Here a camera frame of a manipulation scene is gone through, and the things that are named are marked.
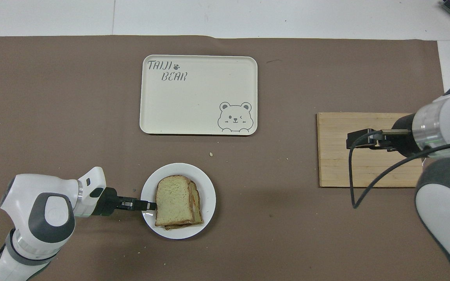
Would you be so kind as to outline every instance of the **toast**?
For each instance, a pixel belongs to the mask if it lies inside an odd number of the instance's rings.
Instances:
[[[191,188],[192,193],[192,201],[193,201],[193,215],[194,215],[194,221],[193,222],[187,222],[184,224],[168,224],[164,226],[164,229],[170,230],[170,229],[177,229],[182,228],[185,226],[193,226],[195,224],[202,224],[202,214],[200,212],[200,197],[199,197],[199,191],[197,190],[197,186],[193,181],[189,183],[189,186]]]
[[[187,224],[195,221],[191,180],[185,176],[167,176],[157,184],[155,226]]]

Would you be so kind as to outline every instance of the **bear illustration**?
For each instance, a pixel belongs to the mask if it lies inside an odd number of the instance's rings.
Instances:
[[[220,104],[220,110],[218,126],[222,132],[249,132],[253,127],[250,103],[230,105],[230,103],[224,101]]]

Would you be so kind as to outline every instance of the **plate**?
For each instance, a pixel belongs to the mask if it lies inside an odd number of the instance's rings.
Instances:
[[[157,211],[146,210],[141,213],[147,225],[152,228],[155,233],[170,239],[185,239],[202,231],[209,221],[211,221],[216,206],[216,193],[214,192],[213,183],[201,169],[186,163],[173,163],[157,169],[157,171],[149,176],[141,190],[141,200],[155,202],[155,192],[159,181],[174,174],[186,176],[195,182],[199,191],[200,211],[204,222],[195,226],[187,226],[185,228],[167,231],[164,229],[164,226],[155,226],[155,214]]]
[[[149,55],[140,128],[152,135],[251,135],[258,125],[257,72],[252,57]]]

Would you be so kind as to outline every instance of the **wooden cutting board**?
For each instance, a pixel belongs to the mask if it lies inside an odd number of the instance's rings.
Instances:
[[[317,114],[319,182],[321,187],[349,187],[346,134],[391,128],[407,113],[319,112]],[[367,187],[382,171],[404,159],[397,151],[355,149],[354,187]],[[421,160],[406,163],[382,178],[376,187],[415,187],[423,171]]]

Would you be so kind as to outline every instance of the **table surface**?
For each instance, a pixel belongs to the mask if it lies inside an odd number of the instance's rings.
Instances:
[[[141,62],[153,53],[254,58],[257,131],[143,133]],[[172,162],[214,183],[216,212],[195,237],[162,238],[138,212],[78,219],[36,281],[450,280],[414,189],[373,190],[353,210],[317,171],[316,113],[413,112],[442,87],[435,41],[0,37],[0,197],[15,174],[79,178],[97,165],[122,196]],[[0,210],[0,245],[11,227]]]

